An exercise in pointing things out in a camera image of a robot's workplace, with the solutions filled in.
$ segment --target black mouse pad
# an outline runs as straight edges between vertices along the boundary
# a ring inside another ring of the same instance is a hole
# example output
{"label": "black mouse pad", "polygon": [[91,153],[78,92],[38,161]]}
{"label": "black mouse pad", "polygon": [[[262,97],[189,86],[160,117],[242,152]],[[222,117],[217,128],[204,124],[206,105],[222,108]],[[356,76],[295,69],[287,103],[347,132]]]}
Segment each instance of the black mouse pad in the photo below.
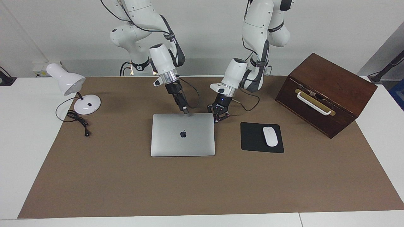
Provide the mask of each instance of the black mouse pad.
{"label": "black mouse pad", "polygon": [[[275,129],[278,137],[278,145],[270,147],[265,140],[263,128],[270,126]],[[256,123],[240,123],[241,129],[241,149],[245,151],[263,151],[272,153],[283,153],[282,135],[278,124],[256,124]]]}

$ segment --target computer mouse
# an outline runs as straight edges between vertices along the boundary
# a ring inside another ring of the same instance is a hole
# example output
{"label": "computer mouse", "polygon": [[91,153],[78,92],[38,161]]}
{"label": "computer mouse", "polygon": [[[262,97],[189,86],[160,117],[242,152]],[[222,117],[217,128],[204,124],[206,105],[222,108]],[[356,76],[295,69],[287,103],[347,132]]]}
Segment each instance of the computer mouse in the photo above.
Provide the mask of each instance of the computer mouse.
{"label": "computer mouse", "polygon": [[276,145],[278,145],[278,137],[276,136],[274,128],[263,127],[262,130],[264,131],[265,140],[268,146],[275,147]]}

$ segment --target wooden box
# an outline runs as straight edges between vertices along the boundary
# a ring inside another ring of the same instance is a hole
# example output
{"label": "wooden box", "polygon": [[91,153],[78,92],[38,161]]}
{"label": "wooden box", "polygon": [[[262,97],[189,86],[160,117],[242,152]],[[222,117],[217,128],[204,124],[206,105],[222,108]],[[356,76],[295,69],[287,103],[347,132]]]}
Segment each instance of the wooden box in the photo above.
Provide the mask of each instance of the wooden box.
{"label": "wooden box", "polygon": [[376,88],[313,53],[290,73],[276,101],[333,138],[358,118]]}

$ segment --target laptop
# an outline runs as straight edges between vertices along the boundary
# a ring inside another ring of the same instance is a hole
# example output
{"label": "laptop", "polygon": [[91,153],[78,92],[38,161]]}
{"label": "laptop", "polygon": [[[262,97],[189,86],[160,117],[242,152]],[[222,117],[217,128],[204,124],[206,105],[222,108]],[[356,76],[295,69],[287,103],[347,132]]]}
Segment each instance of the laptop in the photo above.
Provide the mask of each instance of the laptop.
{"label": "laptop", "polygon": [[213,114],[154,114],[151,140],[152,157],[213,156]]}

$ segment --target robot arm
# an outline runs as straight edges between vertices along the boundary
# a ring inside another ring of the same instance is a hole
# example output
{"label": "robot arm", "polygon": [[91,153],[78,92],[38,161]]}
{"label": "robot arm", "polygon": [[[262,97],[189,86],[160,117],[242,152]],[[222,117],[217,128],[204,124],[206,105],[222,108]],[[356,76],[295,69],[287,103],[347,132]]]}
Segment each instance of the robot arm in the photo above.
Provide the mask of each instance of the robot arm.
{"label": "robot arm", "polygon": [[[154,86],[165,84],[169,94],[173,95],[180,111],[189,113],[187,99],[183,93],[176,68],[185,62],[184,53],[164,16],[159,15],[150,0],[112,0],[116,17],[128,24],[111,31],[112,42],[126,49],[132,60],[132,66],[138,72],[151,72],[159,75]],[[152,32],[162,32],[170,41],[170,49],[164,44],[152,46],[149,51],[151,59],[137,41]]]}
{"label": "robot arm", "polygon": [[152,72],[147,49],[142,48],[142,46],[137,43],[138,40],[144,39],[150,34],[151,32],[140,30],[129,23],[121,25],[109,33],[110,39],[116,46],[122,47],[128,51],[134,72],[140,74]]}
{"label": "robot arm", "polygon": [[284,26],[284,11],[289,10],[294,2],[251,1],[243,25],[243,39],[254,51],[242,82],[248,91],[257,92],[262,87],[263,74],[268,65],[269,45],[283,47],[288,43],[290,32]]}
{"label": "robot arm", "polygon": [[169,53],[173,58],[175,67],[185,62],[185,56],[164,16],[159,15],[150,0],[113,0],[115,6],[121,7],[118,17],[129,19],[129,23],[146,32],[162,32],[164,38],[170,41]]}
{"label": "robot arm", "polygon": [[[253,54],[244,63],[234,59],[227,68],[228,70],[233,68],[232,65],[235,63],[243,65],[243,67],[231,73],[226,70],[222,82],[210,86],[218,93],[215,102],[208,106],[208,111],[215,116],[215,122],[229,117],[227,109],[239,86],[250,92],[257,92],[261,89],[263,74],[268,65],[269,46],[283,47],[290,39],[290,32],[284,26],[283,13],[289,10],[294,2],[295,0],[248,0],[250,5],[244,16],[242,35],[243,44],[246,42],[251,47]],[[229,81],[233,81],[232,84],[237,84],[237,86],[230,86]],[[231,92],[227,93],[226,89],[220,90],[219,86],[232,87]]]}
{"label": "robot arm", "polygon": [[178,105],[179,110],[184,114],[189,113],[188,103],[179,81],[177,69],[173,64],[170,52],[166,45],[160,43],[150,47],[150,55],[153,59],[153,71],[159,75],[159,78],[154,81],[154,86],[165,84],[167,92],[173,95],[175,103]]}

